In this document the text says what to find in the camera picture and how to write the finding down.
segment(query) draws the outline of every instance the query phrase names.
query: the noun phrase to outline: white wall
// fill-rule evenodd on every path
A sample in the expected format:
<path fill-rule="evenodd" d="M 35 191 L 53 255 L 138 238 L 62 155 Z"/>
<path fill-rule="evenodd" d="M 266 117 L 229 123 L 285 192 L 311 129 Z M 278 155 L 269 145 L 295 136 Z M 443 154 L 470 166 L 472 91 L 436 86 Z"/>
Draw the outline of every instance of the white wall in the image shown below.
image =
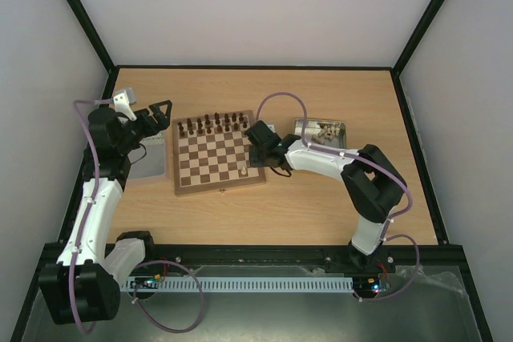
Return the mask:
<path fill-rule="evenodd" d="M 430 0 L 82 0 L 116 64 L 393 66 Z"/>
<path fill-rule="evenodd" d="M 0 0 L 0 340 L 56 241 L 85 138 L 71 108 L 107 74 L 65 0 Z"/>
<path fill-rule="evenodd" d="M 513 290 L 513 0 L 446 0 L 403 73 L 452 243 L 496 341 Z"/>

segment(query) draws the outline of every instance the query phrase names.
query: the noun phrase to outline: purple cable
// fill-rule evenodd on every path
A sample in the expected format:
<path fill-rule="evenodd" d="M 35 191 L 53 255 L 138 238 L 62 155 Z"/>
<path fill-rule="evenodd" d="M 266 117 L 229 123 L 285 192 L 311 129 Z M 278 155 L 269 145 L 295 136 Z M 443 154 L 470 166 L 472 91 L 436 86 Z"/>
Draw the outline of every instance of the purple cable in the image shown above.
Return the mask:
<path fill-rule="evenodd" d="M 306 113 L 306 106 L 303 103 L 303 101 L 295 94 L 282 91 L 282 92 L 275 92 L 274 94 L 266 96 L 264 98 L 264 100 L 262 100 L 262 102 L 260 103 L 260 106 L 258 107 L 258 110 L 256 111 L 256 120 L 258 120 L 260 118 L 260 114 L 262 112 L 262 108 L 264 107 L 265 102 L 267 102 L 271 98 L 274 98 L 275 96 L 280 96 L 280 95 L 290 96 L 291 98 L 296 99 L 299 102 L 299 104 L 301 104 L 301 108 L 303 109 L 303 126 L 301 127 L 301 141 L 303 142 L 303 144 L 311 150 L 324 152 L 325 154 L 330 154 L 330 155 L 340 155 L 341 150 L 333 149 L 333 148 L 326 147 L 326 146 L 315 146 L 312 144 L 309 146 L 309 144 L 306 142 L 305 129 L 306 129 L 306 120 L 308 118 L 308 115 Z M 402 210 L 399 210 L 393 214 L 389 214 L 388 219 L 392 219 L 398 215 L 404 214 L 405 212 L 408 212 L 412 208 L 412 206 L 414 204 L 413 196 L 411 195 L 410 190 L 408 190 L 408 187 L 397 176 L 395 176 L 394 174 L 392 174 L 390 171 L 386 170 L 385 168 L 381 167 L 380 165 L 378 165 L 370 160 L 367 160 L 365 158 L 362 158 L 359 155 L 353 155 L 348 152 L 344 152 L 344 156 L 346 156 L 347 158 L 355 159 L 358 162 L 362 162 L 362 163 L 365 163 L 365 164 L 371 166 L 373 169 L 381 172 L 383 175 L 386 175 L 388 178 L 390 178 L 392 181 L 394 181 L 403 190 L 406 197 L 408 198 L 408 204 Z M 390 224 L 390 221 L 387 221 L 387 223 L 385 224 L 385 226 L 383 228 L 383 233 L 382 233 L 381 237 L 385 236 L 385 233 L 386 233 L 386 230 L 388 229 L 389 224 Z"/>
<path fill-rule="evenodd" d="M 203 289 L 201 288 L 201 282 L 198 280 L 198 278 L 188 268 L 186 268 L 185 266 L 183 266 L 181 264 L 177 264 L 176 262 L 172 262 L 170 260 L 153 260 L 151 262 L 144 262 L 142 264 L 138 264 L 137 266 L 135 266 L 135 268 L 143 268 L 145 266 L 150 266 L 150 265 L 153 265 L 153 264 L 169 264 L 171 266 L 176 266 L 178 268 L 181 268 L 185 272 L 187 272 L 194 279 L 194 281 L 196 282 L 196 285 L 198 286 L 198 291 L 200 292 L 200 312 L 198 313 L 198 316 L 197 316 L 196 320 L 194 322 L 192 322 L 192 324 L 188 328 L 175 329 L 175 328 L 168 328 L 168 327 L 164 326 L 163 324 L 160 324 L 152 316 L 150 316 L 150 314 L 146 311 L 146 309 L 140 303 L 140 301 L 137 300 L 138 299 L 137 298 L 137 290 L 138 290 L 139 286 L 135 287 L 134 293 L 132 294 L 135 303 L 143 311 L 143 313 L 147 317 L 147 319 L 154 326 L 159 328 L 160 330 L 164 330 L 165 332 L 172 332 L 174 334 L 182 334 L 184 332 L 190 332 L 193 328 L 196 328 L 196 326 L 198 324 L 200 324 L 200 322 L 203 320 L 204 313 L 205 313 L 205 303 L 204 303 L 205 302 L 205 298 L 204 298 Z"/>
<path fill-rule="evenodd" d="M 401 287 L 396 292 L 393 292 L 389 296 L 380 296 L 378 298 L 361 298 L 356 292 L 353 292 L 354 296 L 356 296 L 359 301 L 361 301 L 361 302 L 379 302 L 381 300 L 389 300 L 390 298 L 394 298 L 395 296 L 398 296 L 399 294 L 404 292 L 414 282 L 415 278 L 417 277 L 418 270 L 420 268 L 420 251 L 418 250 L 417 243 L 415 242 L 415 240 L 411 236 L 406 235 L 406 234 L 393 235 L 390 238 L 387 238 L 385 240 L 388 241 L 388 240 L 393 240 L 393 239 L 396 239 L 396 238 L 407 238 L 414 245 L 414 248 L 415 248 L 415 270 L 414 270 L 414 274 L 411 276 L 410 280 L 408 280 L 408 282 L 403 287 Z"/>
<path fill-rule="evenodd" d="M 83 117 L 82 113 L 79 109 L 79 104 L 109 104 L 112 102 L 112 99 L 103 99 L 103 100 L 75 100 L 73 102 L 73 108 L 75 112 L 79 116 L 80 125 L 82 126 L 83 132 L 86 135 L 87 142 L 89 143 L 89 147 L 91 148 L 91 153 L 93 155 L 93 163 L 95 165 L 95 185 L 93 187 L 93 191 L 91 193 L 91 199 L 94 201 L 96 197 L 96 193 L 99 188 L 99 161 L 98 161 L 98 153 L 95 149 L 95 143 L 93 142 L 93 138 L 91 137 L 91 133 L 89 132 L 89 128 L 87 127 L 87 121 Z M 80 247 L 82 239 L 83 230 L 86 227 L 87 217 L 89 216 L 89 212 L 91 211 L 93 203 L 88 203 L 86 206 L 86 210 L 83 213 L 82 220 L 80 221 L 79 230 L 77 231 L 77 237 L 75 239 L 75 246 Z M 75 298 L 75 266 L 77 263 L 77 259 L 79 257 L 78 252 L 71 253 L 71 262 L 70 262 L 70 271 L 68 273 L 68 290 L 70 294 L 70 306 L 71 312 L 73 313 L 73 319 L 77 325 L 77 329 L 85 336 L 92 333 L 95 329 L 96 322 L 93 322 L 89 329 L 84 328 L 82 321 L 80 320 L 79 310 L 77 309 L 77 301 Z"/>

